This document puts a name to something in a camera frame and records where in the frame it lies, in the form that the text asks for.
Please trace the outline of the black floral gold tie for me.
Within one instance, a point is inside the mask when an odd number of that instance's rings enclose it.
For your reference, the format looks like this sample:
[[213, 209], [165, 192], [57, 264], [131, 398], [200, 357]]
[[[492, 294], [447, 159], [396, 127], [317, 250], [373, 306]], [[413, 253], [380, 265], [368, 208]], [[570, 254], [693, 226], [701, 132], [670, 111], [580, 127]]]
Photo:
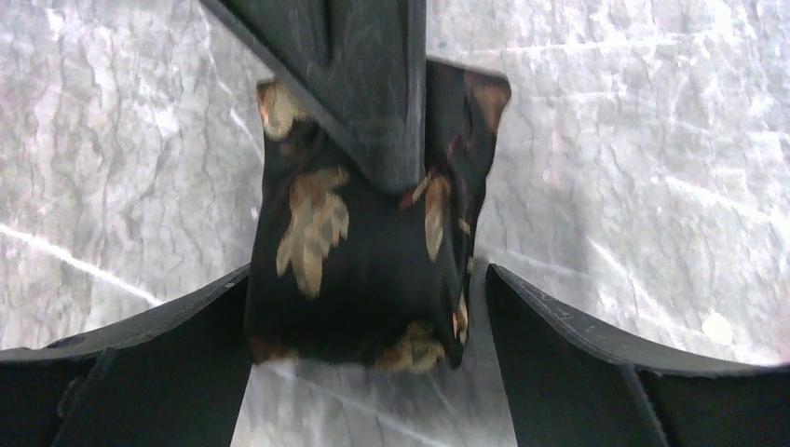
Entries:
[[428, 63], [427, 173], [395, 195], [376, 191], [283, 83], [262, 81], [255, 97], [265, 166], [244, 315], [253, 362], [457, 368], [507, 77]]

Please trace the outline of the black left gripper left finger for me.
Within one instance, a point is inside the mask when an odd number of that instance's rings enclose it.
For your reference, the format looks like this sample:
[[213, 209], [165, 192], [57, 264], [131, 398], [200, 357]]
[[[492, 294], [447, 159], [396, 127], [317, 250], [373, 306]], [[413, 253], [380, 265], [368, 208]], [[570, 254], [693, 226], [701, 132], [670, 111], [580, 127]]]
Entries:
[[1, 354], [5, 446], [227, 446], [251, 372], [249, 271], [39, 349]]

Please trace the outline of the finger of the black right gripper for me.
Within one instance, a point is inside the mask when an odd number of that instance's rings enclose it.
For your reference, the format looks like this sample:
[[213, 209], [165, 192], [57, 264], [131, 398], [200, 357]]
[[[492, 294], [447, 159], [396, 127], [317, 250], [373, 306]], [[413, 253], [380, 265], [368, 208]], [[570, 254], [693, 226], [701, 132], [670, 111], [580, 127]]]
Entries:
[[426, 2], [204, 5], [286, 83], [375, 187], [398, 194], [422, 180]]

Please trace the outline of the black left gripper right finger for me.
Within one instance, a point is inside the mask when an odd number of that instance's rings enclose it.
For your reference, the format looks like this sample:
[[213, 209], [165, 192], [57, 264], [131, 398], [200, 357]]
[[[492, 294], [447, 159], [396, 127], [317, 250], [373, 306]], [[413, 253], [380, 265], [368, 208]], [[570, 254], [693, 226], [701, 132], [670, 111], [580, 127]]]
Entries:
[[490, 264], [485, 300], [521, 446], [789, 443], [789, 369], [661, 345]]

